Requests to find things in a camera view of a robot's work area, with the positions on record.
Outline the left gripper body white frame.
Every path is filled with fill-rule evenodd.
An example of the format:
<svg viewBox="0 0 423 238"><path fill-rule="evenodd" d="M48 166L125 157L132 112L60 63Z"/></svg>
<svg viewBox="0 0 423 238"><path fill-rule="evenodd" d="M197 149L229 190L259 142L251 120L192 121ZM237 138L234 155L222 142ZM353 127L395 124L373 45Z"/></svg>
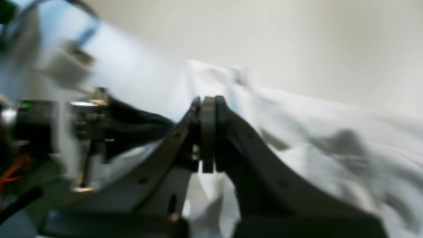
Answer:
<svg viewBox="0 0 423 238"><path fill-rule="evenodd" d="M24 177L36 158L64 153L79 165L77 187L88 186L88 162L110 163L133 148L160 140L168 118L137 109L103 88L60 107L52 100L10 103L1 95L1 187Z"/></svg>

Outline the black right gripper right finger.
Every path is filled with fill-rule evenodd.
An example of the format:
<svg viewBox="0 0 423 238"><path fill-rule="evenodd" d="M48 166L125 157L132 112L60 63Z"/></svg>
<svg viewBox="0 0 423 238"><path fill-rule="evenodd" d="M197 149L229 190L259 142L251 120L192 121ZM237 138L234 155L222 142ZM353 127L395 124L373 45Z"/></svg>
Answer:
<svg viewBox="0 0 423 238"><path fill-rule="evenodd" d="M215 162L235 187L235 238L386 238L382 223L321 191L282 162L223 96L215 97Z"/></svg>

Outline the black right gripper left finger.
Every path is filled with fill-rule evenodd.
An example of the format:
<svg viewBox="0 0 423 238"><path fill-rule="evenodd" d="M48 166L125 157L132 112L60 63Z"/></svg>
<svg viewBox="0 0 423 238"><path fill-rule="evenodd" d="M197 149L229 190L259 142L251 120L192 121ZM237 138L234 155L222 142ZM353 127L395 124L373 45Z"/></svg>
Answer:
<svg viewBox="0 0 423 238"><path fill-rule="evenodd" d="M182 210L192 172L198 170L191 152L200 108L196 97L182 120L128 174L69 206L50 210L40 236L189 238Z"/></svg>

